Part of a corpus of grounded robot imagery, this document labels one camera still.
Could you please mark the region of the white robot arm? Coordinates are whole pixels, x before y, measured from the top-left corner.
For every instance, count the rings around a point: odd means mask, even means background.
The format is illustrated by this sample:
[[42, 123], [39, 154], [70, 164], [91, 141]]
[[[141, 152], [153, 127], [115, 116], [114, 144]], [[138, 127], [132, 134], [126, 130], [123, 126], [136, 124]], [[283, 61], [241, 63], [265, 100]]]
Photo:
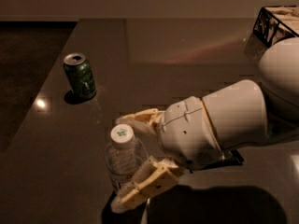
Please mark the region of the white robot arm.
[[240, 147], [263, 147], [298, 138], [299, 38], [267, 49], [249, 79], [209, 95], [194, 96], [165, 111], [143, 110], [117, 119], [158, 139], [166, 158], [150, 157], [111, 202], [115, 213], [137, 208], [171, 188], [184, 170], [197, 171], [229, 160]]

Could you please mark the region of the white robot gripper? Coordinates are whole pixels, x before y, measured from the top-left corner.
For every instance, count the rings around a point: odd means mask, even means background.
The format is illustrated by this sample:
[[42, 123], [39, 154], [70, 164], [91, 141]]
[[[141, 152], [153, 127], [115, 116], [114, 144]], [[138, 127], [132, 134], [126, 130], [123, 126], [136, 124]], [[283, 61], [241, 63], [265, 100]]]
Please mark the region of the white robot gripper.
[[113, 213], [134, 210], [173, 188], [184, 174], [182, 166], [197, 171], [222, 158], [202, 102], [193, 96], [170, 105], [165, 112], [146, 109], [121, 116], [115, 124], [129, 125], [135, 133], [149, 136], [156, 136], [158, 131], [162, 150], [173, 159], [158, 161], [150, 156], [117, 192], [110, 204]]

